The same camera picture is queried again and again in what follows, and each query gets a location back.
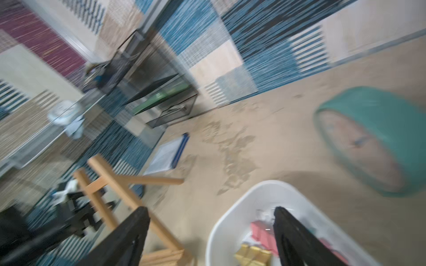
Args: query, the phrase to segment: wooden stool leg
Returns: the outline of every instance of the wooden stool leg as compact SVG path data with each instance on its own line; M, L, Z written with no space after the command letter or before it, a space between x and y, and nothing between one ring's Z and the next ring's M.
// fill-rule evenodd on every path
M150 177L144 175L118 175L117 177L128 184L180 185L184 182L181 178Z
M184 250L173 251L170 249L163 249L154 251L149 254L144 254L141 259L141 265L150 265L155 263L166 263L170 261L178 261L184 255Z
M99 176L107 181L108 185L115 190L130 208L135 210L139 206L143 206L142 201L129 189L128 184L114 174L112 167L99 154L90 158L87 163ZM171 250L184 249L182 244L162 225L152 212L150 212L150 218L150 227L167 248Z
M99 212L105 224L112 230L117 228L118 221L112 211L104 203L101 194L98 191L95 191L93 193L88 193L86 191L87 186L90 184L90 180L87 178L84 168L80 168L75 171L74 178L78 180L78 183L80 184L83 193L90 199L90 204L95 208L96 211Z

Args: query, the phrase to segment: teal bin rim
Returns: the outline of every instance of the teal bin rim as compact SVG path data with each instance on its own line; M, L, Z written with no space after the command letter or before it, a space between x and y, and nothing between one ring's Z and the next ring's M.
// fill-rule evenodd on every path
M405 186L400 192L382 190L375 178L353 164L333 144L318 119L319 113L325 110L341 113L360 124L391 153L405 178ZM333 154L355 177L384 196L406 196L418 191L426 183L426 162L422 164L420 158L426 159L426 141L422 140L426 138L426 115L405 99L373 87L353 87L321 104L313 119L316 129Z

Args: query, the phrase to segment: white paper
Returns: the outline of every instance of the white paper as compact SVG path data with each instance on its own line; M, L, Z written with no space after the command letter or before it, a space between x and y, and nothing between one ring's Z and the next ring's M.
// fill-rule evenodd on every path
M65 133L68 137L76 140L83 136L83 115L78 116L74 121L65 127Z
M172 169L173 159L179 150L183 138L184 136L161 145L157 153L154 155L154 158L150 162L150 166L148 166L144 172L144 175Z

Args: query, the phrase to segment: black object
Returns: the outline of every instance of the black object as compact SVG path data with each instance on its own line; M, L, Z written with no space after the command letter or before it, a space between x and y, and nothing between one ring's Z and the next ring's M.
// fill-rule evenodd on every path
M174 77L176 77L178 74L174 74L168 77L164 77L162 79L156 80L154 82L152 82L151 84L149 84L148 86L146 86L144 89L142 89L140 92L138 92L135 96L133 96L132 98L130 98L124 105L129 104L131 102L134 102L140 98L143 98L145 96L147 96L148 94L150 94L151 92L153 92L154 90L158 89L159 87L161 87L162 85L166 84L167 82L169 82L171 79L173 79Z
M15 207L0 212L0 266L28 265L69 236L83 237L86 224L97 231L102 221L95 222L95 211L89 203L76 207L76 200L82 195L81 192L68 194L70 200L55 206L56 218L34 231L28 229Z
M281 265L345 266L326 246L307 230L285 208L275 208L275 233Z
M137 266L141 260L150 217L138 207L76 266Z

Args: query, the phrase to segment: blue striped carpet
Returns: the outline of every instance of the blue striped carpet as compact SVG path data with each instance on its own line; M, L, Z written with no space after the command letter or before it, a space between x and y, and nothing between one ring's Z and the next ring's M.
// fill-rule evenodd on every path
M72 173L81 167L86 169L86 174L90 179L97 178L94 171L87 164L87 160L100 153L114 167L135 138L132 133L113 121L68 169L62 179L64 181L71 180L73 178Z
M8 116L29 98L12 85L0 79L0 120Z
M267 91L293 82L299 75L291 44L283 41L257 53L245 62L258 91Z
M349 4L345 0L240 0L222 15L244 60Z
M218 18L209 0L174 0L155 27L179 55Z
M146 13L154 0L135 0L135 5L142 13Z
M113 90L107 97L102 98L99 101L99 105L107 112L110 116L116 117L118 113L124 109L123 104L126 103L127 97L117 88Z

